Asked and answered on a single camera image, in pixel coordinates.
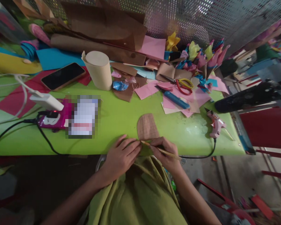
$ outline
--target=white charger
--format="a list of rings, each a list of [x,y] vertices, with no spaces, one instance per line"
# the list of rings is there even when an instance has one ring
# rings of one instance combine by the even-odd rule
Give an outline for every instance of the white charger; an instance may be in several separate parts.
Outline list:
[[[43,106],[45,109],[50,111],[61,111],[64,105],[59,102],[50,94],[40,93],[39,91],[30,92],[30,100],[34,101],[36,104]]]

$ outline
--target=yellow foam sheet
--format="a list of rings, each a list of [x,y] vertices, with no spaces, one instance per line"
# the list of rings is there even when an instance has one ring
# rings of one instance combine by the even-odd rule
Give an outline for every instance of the yellow foam sheet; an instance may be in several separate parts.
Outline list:
[[[39,62],[23,63],[23,58],[0,53],[0,73],[34,74],[42,71]]]

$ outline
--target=black cylinder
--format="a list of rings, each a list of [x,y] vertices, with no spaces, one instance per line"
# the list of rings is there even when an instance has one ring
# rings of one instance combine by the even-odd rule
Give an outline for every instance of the black cylinder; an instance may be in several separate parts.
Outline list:
[[[215,108],[220,113],[230,113],[279,99],[281,99],[280,84],[272,80],[266,80],[266,82],[262,82],[257,86],[217,101]]]

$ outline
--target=pink glue gun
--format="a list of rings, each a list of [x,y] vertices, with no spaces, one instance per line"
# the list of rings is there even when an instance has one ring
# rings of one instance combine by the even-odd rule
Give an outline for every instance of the pink glue gun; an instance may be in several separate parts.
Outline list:
[[[205,110],[207,112],[207,116],[212,120],[211,125],[212,125],[213,129],[212,129],[212,132],[210,133],[210,137],[218,138],[222,128],[224,128],[227,131],[226,124],[212,110],[209,110],[209,109],[206,109],[206,108],[205,108]],[[232,138],[230,133],[228,131],[227,131],[227,133],[229,134],[231,139],[234,141],[234,139]]]

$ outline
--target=pencil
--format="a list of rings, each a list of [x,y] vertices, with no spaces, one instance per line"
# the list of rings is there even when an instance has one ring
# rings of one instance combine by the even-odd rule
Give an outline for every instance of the pencil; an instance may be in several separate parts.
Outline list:
[[[150,144],[149,144],[148,142],[145,142],[145,141],[141,141],[141,142],[142,142],[143,144],[147,145],[147,146],[150,146]],[[179,161],[182,160],[181,157],[179,157],[179,156],[177,156],[177,155],[174,155],[173,153],[167,152],[167,151],[165,151],[165,150],[163,150],[163,149],[161,149],[161,148],[158,148],[158,147],[156,147],[156,148],[157,148],[160,152],[164,153],[165,155],[171,156],[172,158],[177,159],[177,160],[179,160]]]

